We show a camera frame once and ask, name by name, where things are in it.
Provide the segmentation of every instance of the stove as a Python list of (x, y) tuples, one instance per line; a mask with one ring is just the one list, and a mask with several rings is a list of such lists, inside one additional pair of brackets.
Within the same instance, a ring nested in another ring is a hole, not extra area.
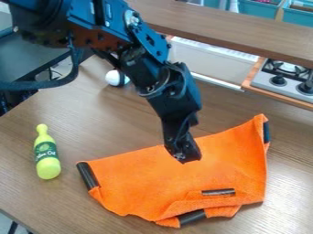
[(313, 103), (313, 69), (267, 59), (251, 86)]

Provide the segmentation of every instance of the white egg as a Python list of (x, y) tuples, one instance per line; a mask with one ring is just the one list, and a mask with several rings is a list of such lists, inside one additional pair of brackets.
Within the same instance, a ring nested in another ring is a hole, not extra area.
[(130, 80), (125, 76), (124, 83), (121, 83), (121, 74), (117, 69), (110, 70), (105, 75), (105, 80), (112, 86), (124, 86)]

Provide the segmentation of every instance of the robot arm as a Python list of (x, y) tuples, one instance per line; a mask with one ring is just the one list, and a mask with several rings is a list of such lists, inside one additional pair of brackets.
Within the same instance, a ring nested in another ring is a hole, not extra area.
[[(185, 64), (167, 61), (166, 37), (152, 30), (125, 1), (0, 1), (10, 4), (13, 23), (24, 39), (46, 47), (70, 47), (74, 65), (78, 65), (75, 48), (86, 47), (112, 63), (160, 117), (168, 152), (181, 163), (200, 160), (200, 149), (189, 132), (198, 124), (198, 87)], [(77, 73), (76, 68), (70, 81)], [(59, 85), (50, 82), (44, 88)]]

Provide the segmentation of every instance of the orange cloth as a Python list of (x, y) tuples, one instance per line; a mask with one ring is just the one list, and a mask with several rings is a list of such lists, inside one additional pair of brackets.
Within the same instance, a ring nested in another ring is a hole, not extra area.
[[(99, 183), (89, 193), (120, 216), (136, 215), (163, 226), (179, 228), (179, 215), (199, 209), (207, 218), (232, 217), (241, 205), (264, 200), (265, 122), (260, 114), (196, 139), (202, 158), (184, 165), (162, 145), (87, 162)], [(224, 188), (233, 188), (235, 195), (201, 192)]]

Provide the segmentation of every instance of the cable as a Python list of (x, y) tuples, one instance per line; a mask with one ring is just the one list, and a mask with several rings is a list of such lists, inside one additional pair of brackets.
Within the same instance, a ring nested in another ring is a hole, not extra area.
[(79, 73), (79, 56), (77, 50), (72, 44), (71, 34), (68, 36), (70, 49), (70, 57), (73, 67), (65, 78), (60, 80), (50, 80), (50, 81), (17, 81), (17, 82), (3, 82), (0, 81), (0, 90), (40, 90), (48, 88), (56, 88), (74, 81)]

